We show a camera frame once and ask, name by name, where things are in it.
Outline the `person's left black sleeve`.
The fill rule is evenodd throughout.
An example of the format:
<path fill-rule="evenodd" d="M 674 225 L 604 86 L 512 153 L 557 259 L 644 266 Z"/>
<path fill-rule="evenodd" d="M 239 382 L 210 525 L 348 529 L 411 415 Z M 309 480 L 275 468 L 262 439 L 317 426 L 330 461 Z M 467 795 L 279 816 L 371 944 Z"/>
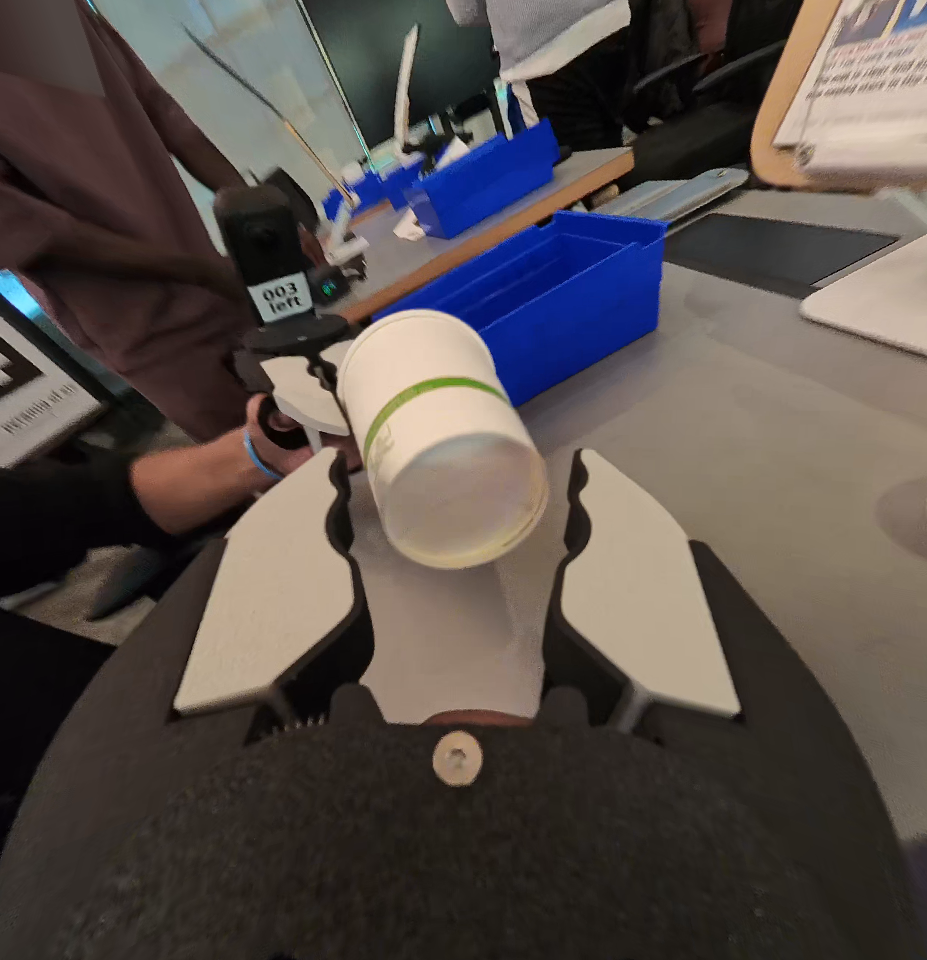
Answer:
<path fill-rule="evenodd" d="M 127 457 L 0 468 L 0 600 L 58 579 L 92 550 L 173 541 L 140 503 Z"/>

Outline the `framed marker sign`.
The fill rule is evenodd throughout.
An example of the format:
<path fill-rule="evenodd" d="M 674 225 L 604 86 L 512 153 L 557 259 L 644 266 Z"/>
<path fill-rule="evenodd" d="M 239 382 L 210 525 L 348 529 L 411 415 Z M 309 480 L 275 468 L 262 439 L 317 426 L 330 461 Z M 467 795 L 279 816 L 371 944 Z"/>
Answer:
<path fill-rule="evenodd" d="M 57 448 L 108 413 L 109 399 L 0 294 L 0 469 Z"/>

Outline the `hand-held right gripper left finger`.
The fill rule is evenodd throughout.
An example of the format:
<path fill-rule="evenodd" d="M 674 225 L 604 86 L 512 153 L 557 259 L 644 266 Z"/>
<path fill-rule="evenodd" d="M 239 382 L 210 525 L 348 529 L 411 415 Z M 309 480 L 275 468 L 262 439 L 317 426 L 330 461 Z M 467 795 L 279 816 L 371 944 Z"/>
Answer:
<path fill-rule="evenodd" d="M 351 553 L 350 497 L 347 459 L 326 448 L 230 530 L 176 714 L 254 707 L 279 722 L 326 722 L 335 693 L 360 683 L 374 625 Z"/>

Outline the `person's left forearm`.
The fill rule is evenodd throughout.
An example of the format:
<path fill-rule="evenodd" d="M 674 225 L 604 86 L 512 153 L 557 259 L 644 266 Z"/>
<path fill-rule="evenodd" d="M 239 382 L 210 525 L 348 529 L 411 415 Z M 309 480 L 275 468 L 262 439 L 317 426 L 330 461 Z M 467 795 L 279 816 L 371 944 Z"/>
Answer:
<path fill-rule="evenodd" d="M 275 485 L 252 460 L 240 430 L 146 455 L 130 466 L 129 482 L 144 513 L 169 535 L 203 527 Z"/>

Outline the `white board stand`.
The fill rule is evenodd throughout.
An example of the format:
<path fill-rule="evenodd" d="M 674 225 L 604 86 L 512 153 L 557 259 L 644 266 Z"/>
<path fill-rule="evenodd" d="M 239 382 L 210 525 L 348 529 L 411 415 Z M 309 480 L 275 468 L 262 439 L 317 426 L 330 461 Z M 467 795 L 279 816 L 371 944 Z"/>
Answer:
<path fill-rule="evenodd" d="M 887 189 L 927 228 L 927 190 Z M 810 295 L 800 316 L 927 359 L 927 233 Z"/>

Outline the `black office chair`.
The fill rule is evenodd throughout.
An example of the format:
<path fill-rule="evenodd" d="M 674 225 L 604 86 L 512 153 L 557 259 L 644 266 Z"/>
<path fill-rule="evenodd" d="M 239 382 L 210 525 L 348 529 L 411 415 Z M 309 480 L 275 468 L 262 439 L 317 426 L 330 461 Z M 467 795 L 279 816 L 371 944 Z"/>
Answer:
<path fill-rule="evenodd" d="M 705 72 L 706 54 L 694 54 L 641 78 L 632 90 L 633 119 L 650 119 L 651 102 L 671 87 L 681 104 L 661 125 L 638 133 L 625 189 L 649 182 L 692 179 L 712 169 L 749 169 L 758 112 L 786 40 L 770 43 Z"/>

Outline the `person's left hand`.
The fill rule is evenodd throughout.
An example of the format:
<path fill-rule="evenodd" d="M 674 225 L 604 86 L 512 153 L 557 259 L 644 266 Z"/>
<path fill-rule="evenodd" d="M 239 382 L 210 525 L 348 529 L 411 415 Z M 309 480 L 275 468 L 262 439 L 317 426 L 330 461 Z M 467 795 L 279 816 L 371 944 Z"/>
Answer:
<path fill-rule="evenodd" d="M 343 454 L 350 474 L 359 474 L 364 469 L 354 438 L 321 435 L 320 442 L 320 452 L 333 450 Z M 313 447 L 309 444 L 299 449 L 289 450 L 274 444 L 267 438 L 254 439 L 253 443 L 260 461 L 269 471 L 280 477 L 289 476 L 315 456 Z"/>

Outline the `white paper cup green band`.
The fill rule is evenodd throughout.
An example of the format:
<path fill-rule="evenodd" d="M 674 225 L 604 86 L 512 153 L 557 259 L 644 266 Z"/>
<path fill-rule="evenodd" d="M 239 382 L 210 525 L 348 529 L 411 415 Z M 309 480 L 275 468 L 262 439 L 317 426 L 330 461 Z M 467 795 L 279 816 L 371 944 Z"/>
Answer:
<path fill-rule="evenodd" d="M 389 543 L 434 570 L 489 565 L 524 543 L 548 472 L 462 320 L 413 309 L 374 322 L 337 369 L 346 414 Z"/>

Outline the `grey metal tray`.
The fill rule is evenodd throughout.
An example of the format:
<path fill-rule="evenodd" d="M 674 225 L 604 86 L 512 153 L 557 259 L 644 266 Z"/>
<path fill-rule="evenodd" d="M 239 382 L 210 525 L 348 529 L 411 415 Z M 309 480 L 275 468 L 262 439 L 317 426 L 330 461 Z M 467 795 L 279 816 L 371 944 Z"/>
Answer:
<path fill-rule="evenodd" d="M 748 170 L 721 168 L 691 179 L 647 181 L 596 207 L 604 216 L 673 224 L 712 207 L 748 185 Z"/>

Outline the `blue wristband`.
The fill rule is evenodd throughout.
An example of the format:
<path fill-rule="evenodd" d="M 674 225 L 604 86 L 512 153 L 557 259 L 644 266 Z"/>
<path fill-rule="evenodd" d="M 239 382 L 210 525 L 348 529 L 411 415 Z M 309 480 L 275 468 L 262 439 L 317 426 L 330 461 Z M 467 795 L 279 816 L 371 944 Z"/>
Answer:
<path fill-rule="evenodd" d="M 244 452 L 248 460 L 254 465 L 254 468 L 263 474 L 269 481 L 279 483 L 284 479 L 284 475 L 269 466 L 258 453 L 249 428 L 244 427 L 241 432 L 241 440 Z"/>

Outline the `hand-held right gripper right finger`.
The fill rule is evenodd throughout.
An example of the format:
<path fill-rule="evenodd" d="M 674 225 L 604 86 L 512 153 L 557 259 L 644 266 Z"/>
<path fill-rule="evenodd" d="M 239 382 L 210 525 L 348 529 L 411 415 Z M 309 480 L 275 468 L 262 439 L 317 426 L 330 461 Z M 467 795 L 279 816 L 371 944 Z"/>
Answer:
<path fill-rule="evenodd" d="M 742 712 L 690 539 L 636 482 L 575 452 L 565 556 L 543 634 L 543 696 L 572 689 L 588 722 L 635 732 L 657 706 Z"/>

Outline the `black wall screen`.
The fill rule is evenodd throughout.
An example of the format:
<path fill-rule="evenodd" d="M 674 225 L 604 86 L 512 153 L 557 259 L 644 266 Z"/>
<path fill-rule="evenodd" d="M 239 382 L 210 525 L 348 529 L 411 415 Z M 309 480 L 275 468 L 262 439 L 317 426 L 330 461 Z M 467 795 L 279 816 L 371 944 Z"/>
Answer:
<path fill-rule="evenodd" d="M 367 149 L 394 137 L 400 66 L 414 27 L 411 124 L 494 87 L 498 66 L 490 29 L 458 26 L 444 1 L 304 1 L 302 9 Z"/>

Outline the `blue plastic bin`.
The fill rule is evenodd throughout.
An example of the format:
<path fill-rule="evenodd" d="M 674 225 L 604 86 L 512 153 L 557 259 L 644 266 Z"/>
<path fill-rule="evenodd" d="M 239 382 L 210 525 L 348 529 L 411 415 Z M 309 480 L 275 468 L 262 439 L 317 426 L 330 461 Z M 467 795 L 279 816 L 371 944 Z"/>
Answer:
<path fill-rule="evenodd" d="M 409 165 L 399 165 L 390 170 L 386 176 L 382 175 L 383 193 L 394 212 L 404 210 L 408 206 L 406 193 L 415 189 L 420 183 L 426 163 L 427 157 L 421 155 Z"/>
<path fill-rule="evenodd" d="M 374 170 L 363 172 L 361 179 L 355 183 L 345 182 L 344 186 L 357 202 L 355 211 L 372 210 L 388 201 L 383 179 Z M 344 197 L 340 191 L 332 187 L 322 201 L 322 209 L 327 221 L 333 221 L 337 217 L 343 201 Z"/>
<path fill-rule="evenodd" d="M 373 316 L 430 309 L 490 349 L 523 405 L 657 330 L 668 224 L 560 211 Z"/>
<path fill-rule="evenodd" d="M 405 191 L 425 235 L 450 240 L 549 185 L 561 147 L 548 119 L 499 134 Z"/>

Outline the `wooden instruction board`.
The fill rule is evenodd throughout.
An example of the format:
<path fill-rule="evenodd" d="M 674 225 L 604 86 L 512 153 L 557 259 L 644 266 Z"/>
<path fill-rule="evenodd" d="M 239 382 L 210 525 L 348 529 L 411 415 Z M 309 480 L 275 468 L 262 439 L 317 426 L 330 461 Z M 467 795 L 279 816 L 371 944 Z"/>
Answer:
<path fill-rule="evenodd" d="M 750 159 L 778 188 L 927 191 L 927 1 L 804 2 Z"/>

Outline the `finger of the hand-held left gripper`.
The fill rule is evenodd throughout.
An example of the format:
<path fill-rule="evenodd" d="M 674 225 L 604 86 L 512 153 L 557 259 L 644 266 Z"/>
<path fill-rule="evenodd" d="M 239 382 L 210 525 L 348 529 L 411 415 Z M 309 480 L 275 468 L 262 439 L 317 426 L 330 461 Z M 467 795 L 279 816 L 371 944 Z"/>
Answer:
<path fill-rule="evenodd" d="M 278 411 L 304 429 L 337 437 L 351 434 L 336 395 L 312 370 L 305 356 L 278 356 L 261 364 Z"/>

